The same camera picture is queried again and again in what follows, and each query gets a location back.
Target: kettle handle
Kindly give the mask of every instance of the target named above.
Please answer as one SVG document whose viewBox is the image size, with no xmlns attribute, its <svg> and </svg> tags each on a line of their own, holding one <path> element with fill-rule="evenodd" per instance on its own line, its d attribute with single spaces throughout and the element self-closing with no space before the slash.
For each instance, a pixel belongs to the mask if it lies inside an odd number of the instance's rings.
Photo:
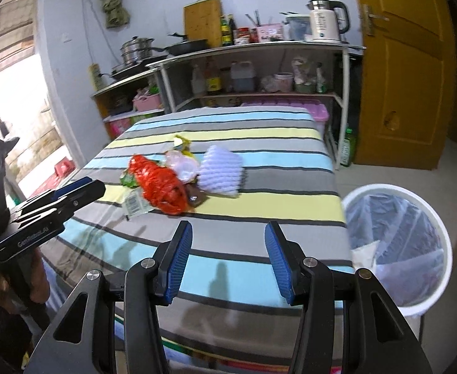
<svg viewBox="0 0 457 374">
<path fill-rule="evenodd" d="M 331 8 L 341 8 L 345 12 L 346 26 L 343 29 L 339 30 L 340 34 L 344 34 L 350 29 L 350 15 L 348 13 L 348 8 L 342 1 L 330 1 L 330 5 Z"/>
</svg>

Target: human hand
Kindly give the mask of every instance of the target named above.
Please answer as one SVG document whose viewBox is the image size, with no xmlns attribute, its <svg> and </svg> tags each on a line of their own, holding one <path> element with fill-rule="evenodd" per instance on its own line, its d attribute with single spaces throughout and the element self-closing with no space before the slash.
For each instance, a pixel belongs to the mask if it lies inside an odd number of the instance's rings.
<svg viewBox="0 0 457 374">
<path fill-rule="evenodd" d="M 10 284 L 0 273 L 0 306 L 11 314 L 18 313 L 17 308 L 9 295 Z M 50 297 L 50 284 L 46 277 L 45 267 L 39 248 L 34 249 L 31 261 L 31 293 L 30 298 L 33 302 L 44 304 Z"/>
</svg>

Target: green plastic bottle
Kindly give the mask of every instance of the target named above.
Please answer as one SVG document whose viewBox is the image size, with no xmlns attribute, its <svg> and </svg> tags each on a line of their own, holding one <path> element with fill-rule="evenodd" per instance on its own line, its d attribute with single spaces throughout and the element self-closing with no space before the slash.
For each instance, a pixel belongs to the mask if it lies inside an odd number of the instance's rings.
<svg viewBox="0 0 457 374">
<path fill-rule="evenodd" d="M 352 164 L 356 145 L 357 138 L 353 135 L 353 130 L 351 128 L 346 128 L 345 140 L 343 141 L 343 149 L 341 150 L 340 160 L 341 165 L 344 167 L 349 167 Z"/>
</svg>

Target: striped tablecloth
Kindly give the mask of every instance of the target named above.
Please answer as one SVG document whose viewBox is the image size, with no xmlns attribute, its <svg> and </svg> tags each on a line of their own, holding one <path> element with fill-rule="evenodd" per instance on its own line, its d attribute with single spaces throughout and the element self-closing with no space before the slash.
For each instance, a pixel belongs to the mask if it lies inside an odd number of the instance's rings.
<svg viewBox="0 0 457 374">
<path fill-rule="evenodd" d="M 177 133 L 192 141 L 199 159 L 213 144 L 242 156 L 239 197 L 210 197 L 179 217 L 153 211 L 127 221 L 120 203 L 128 189 L 119 176 L 130 156 L 159 160 Z M 180 294 L 170 307 L 158 307 L 170 347 L 227 366 L 287 370 L 300 309 L 288 307 L 279 294 L 263 237 L 269 220 L 279 221 L 307 256 L 353 271 L 332 162 L 304 109 L 201 108 L 147 119 L 111 142 L 75 179 L 86 175 L 107 185 L 104 197 L 78 211 L 42 247 L 71 286 L 93 268 L 129 269 L 170 240 L 180 220 L 192 223 Z M 334 358 L 341 358 L 340 347 Z"/>
</svg>

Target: door handle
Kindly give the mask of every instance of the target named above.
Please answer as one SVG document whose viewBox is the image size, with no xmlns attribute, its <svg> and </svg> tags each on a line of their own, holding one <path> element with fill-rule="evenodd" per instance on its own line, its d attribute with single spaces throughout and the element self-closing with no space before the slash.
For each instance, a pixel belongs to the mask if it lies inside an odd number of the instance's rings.
<svg viewBox="0 0 457 374">
<path fill-rule="evenodd" d="M 380 19 L 383 21 L 389 21 L 388 17 L 384 17 L 382 15 L 376 15 L 371 13 L 370 5 L 363 4 L 362 10 L 364 12 L 363 15 L 363 22 L 364 22 L 364 29 L 365 33 L 369 36 L 374 36 L 374 23 L 372 22 L 373 19 Z"/>
</svg>

